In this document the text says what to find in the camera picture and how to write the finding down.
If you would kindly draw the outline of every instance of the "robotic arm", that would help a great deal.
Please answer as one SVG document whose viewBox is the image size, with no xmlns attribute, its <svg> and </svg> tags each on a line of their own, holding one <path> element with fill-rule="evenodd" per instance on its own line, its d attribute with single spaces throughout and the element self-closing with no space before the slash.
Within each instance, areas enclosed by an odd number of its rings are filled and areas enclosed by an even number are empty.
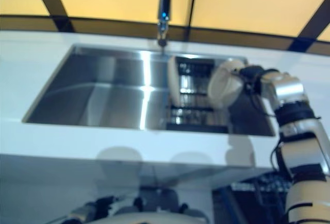
<svg viewBox="0 0 330 224">
<path fill-rule="evenodd" d="M 293 181 L 285 223 L 330 223 L 330 141 L 302 83 L 288 73 L 260 66 L 235 68 L 231 73 L 251 94 L 268 99 L 275 113 L 279 171 Z"/>
</svg>

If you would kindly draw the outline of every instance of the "metal dish rack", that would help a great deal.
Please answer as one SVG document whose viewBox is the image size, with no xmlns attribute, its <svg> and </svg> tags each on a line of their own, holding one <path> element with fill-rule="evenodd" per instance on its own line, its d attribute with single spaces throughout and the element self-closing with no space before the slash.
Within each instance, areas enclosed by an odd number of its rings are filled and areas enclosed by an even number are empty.
<svg viewBox="0 0 330 224">
<path fill-rule="evenodd" d="M 228 133 L 226 110 L 213 110 L 207 99 L 207 86 L 215 68 L 212 59 L 176 57 L 179 73 L 180 104 L 169 100 L 167 129 Z"/>
</svg>

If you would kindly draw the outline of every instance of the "white countertop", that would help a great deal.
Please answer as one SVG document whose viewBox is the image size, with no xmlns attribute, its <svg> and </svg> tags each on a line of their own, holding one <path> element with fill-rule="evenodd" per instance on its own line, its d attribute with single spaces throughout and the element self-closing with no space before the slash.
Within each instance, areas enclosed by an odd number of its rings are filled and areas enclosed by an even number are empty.
<svg viewBox="0 0 330 224">
<path fill-rule="evenodd" d="M 269 168 L 277 137 L 23 123 L 22 119 L 74 43 L 157 49 L 155 40 L 25 31 L 0 31 L 0 153 L 52 158 Z M 330 133 L 330 57 L 248 47 L 170 42 L 184 53 L 245 56 L 305 84 L 316 115 Z"/>
</svg>

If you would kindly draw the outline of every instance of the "faucet spout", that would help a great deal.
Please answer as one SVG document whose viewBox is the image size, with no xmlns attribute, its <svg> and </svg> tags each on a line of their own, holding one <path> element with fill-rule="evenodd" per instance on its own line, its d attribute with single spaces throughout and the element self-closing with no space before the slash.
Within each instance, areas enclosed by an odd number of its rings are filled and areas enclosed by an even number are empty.
<svg viewBox="0 0 330 224">
<path fill-rule="evenodd" d="M 157 42 L 162 48 L 167 45 L 171 0 L 159 0 Z"/>
</svg>

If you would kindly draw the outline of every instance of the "stainless steel sink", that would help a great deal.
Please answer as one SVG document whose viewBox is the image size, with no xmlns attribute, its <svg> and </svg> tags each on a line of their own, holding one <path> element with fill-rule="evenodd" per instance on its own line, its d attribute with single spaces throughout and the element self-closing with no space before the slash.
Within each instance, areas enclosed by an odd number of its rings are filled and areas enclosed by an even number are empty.
<svg viewBox="0 0 330 224">
<path fill-rule="evenodd" d="M 173 107 L 167 84 L 167 62 L 173 55 L 181 61 L 203 67 L 216 66 L 232 58 L 180 53 L 164 55 L 153 51 L 75 45 L 49 79 L 24 121 L 273 135 L 265 117 L 255 113 L 244 95 L 232 109 L 213 111 L 207 106 L 205 89 L 201 94 L 191 94 L 185 85 L 182 86 L 182 100 L 193 98 L 196 103 L 187 105 L 183 102 L 182 107 Z M 255 115 L 254 119 L 260 123 L 258 127 L 249 127 L 246 111 Z"/>
</svg>

